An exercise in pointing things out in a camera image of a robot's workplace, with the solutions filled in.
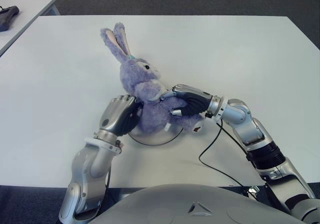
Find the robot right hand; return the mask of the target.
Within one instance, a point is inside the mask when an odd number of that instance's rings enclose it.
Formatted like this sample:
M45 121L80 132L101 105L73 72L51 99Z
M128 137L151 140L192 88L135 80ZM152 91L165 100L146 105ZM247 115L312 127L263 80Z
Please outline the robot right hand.
M203 90L185 85L177 84L167 91L160 98L164 100L169 97L176 97L186 102L185 107L173 109L170 113L175 116L191 116L202 112L209 112L214 115L219 111L222 98L213 96Z

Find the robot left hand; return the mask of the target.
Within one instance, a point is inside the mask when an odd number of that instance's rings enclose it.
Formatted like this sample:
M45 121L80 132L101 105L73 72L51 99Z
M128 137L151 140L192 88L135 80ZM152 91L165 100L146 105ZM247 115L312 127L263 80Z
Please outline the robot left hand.
M99 128L118 137L126 135L138 124L142 106L139 99L128 94L112 99L100 119Z

